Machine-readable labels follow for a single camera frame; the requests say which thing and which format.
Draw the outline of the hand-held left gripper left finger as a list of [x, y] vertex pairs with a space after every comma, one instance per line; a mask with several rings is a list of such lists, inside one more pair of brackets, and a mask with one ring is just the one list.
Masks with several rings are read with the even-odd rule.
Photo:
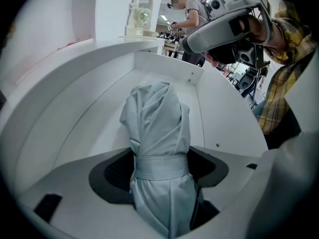
[[46, 239], [157, 239], [135, 211], [129, 192], [133, 172], [129, 148], [54, 168], [18, 202]]

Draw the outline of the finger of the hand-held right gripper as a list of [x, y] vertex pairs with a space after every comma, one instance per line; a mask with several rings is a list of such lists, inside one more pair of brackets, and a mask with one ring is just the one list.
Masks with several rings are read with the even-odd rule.
[[183, 40], [188, 53], [203, 53], [222, 45], [239, 42], [238, 53], [255, 54], [256, 45], [244, 40], [239, 18], [254, 14], [258, 6], [221, 6], [212, 11], [211, 20], [193, 31]]
[[227, 43], [207, 51], [207, 53], [213, 58], [213, 60], [222, 64], [234, 64], [239, 61], [239, 49], [240, 41], [234, 41]]

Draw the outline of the person's right hand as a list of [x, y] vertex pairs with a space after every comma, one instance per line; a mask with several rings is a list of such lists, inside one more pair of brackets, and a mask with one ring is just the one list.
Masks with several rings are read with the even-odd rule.
[[[248, 15], [247, 19], [249, 23], [250, 37], [255, 42], [264, 42], [267, 35], [263, 26], [263, 22], [252, 15]], [[274, 23], [272, 23], [272, 28], [274, 32], [273, 39], [266, 44], [267, 47], [278, 46], [282, 40], [282, 34]], [[205, 59], [215, 68], [219, 65], [219, 62], [214, 60], [213, 57], [208, 53], [205, 53]]]

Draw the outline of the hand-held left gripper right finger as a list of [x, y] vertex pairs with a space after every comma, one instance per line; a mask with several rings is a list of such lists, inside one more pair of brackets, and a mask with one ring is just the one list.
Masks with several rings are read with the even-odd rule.
[[189, 148], [187, 160], [196, 188], [192, 231], [213, 219], [235, 199], [257, 168], [259, 159], [199, 146]]

